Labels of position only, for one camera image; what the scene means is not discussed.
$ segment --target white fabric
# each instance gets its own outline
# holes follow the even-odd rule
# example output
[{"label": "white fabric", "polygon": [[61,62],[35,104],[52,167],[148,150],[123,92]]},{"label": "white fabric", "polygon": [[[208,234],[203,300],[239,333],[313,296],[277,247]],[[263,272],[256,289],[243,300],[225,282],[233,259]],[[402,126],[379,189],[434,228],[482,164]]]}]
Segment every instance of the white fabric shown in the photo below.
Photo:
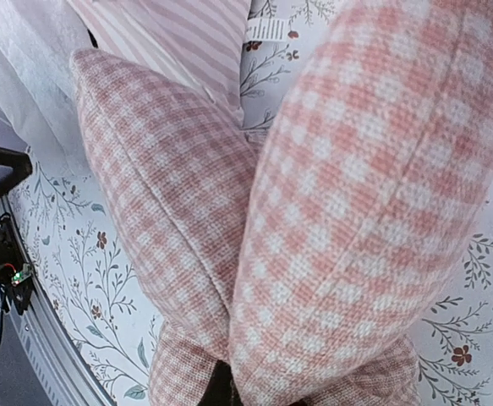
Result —
[{"label": "white fabric", "polygon": [[91,47],[63,0],[0,0],[0,108],[55,176],[90,172],[68,69],[70,53]]}]

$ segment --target striped pillowcase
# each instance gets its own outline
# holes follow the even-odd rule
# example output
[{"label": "striped pillowcase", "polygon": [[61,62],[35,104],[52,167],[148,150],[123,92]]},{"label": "striped pillowcase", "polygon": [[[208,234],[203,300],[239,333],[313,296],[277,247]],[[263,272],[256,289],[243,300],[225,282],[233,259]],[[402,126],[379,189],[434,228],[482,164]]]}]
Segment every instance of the striped pillowcase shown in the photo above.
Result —
[{"label": "striped pillowcase", "polygon": [[240,59],[250,1],[68,2],[101,50],[208,96],[242,125]]}]

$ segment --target pink gingham cloth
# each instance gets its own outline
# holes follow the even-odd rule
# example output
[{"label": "pink gingham cloth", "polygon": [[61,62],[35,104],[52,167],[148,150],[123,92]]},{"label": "pink gingham cloth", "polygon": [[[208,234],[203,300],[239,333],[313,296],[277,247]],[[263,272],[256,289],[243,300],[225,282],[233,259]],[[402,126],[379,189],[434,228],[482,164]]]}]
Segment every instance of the pink gingham cloth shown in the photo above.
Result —
[{"label": "pink gingham cloth", "polygon": [[411,368],[411,347],[372,360],[450,280],[492,179],[493,1],[348,2],[257,167],[229,340],[243,402],[410,404],[415,379],[348,386]]},{"label": "pink gingham cloth", "polygon": [[173,326],[152,404],[195,406],[214,359],[247,406],[419,404],[403,334],[493,178],[493,1],[350,2],[258,165],[262,139],[203,96],[104,52],[72,68],[90,164]]}]

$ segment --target mattress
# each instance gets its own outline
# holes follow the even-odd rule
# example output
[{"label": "mattress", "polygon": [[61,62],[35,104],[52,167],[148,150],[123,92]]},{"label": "mattress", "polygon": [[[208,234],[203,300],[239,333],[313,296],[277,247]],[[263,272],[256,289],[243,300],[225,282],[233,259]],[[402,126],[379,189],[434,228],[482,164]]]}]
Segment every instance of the mattress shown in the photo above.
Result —
[{"label": "mattress", "polygon": [[[252,16],[289,20],[283,42],[244,45],[245,127],[268,128],[339,0],[255,1]],[[148,405],[162,318],[141,293],[91,176],[35,172],[9,196],[38,286],[78,361],[119,406]],[[493,184],[479,226],[446,292],[410,332],[425,405],[493,406]]]}]

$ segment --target white tag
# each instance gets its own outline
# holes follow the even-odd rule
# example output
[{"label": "white tag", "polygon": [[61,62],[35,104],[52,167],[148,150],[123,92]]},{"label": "white tag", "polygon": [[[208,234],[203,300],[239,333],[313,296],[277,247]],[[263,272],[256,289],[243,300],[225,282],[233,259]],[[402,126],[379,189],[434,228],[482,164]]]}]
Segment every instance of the white tag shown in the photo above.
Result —
[{"label": "white tag", "polygon": [[249,19],[244,43],[250,41],[285,42],[287,19]]}]

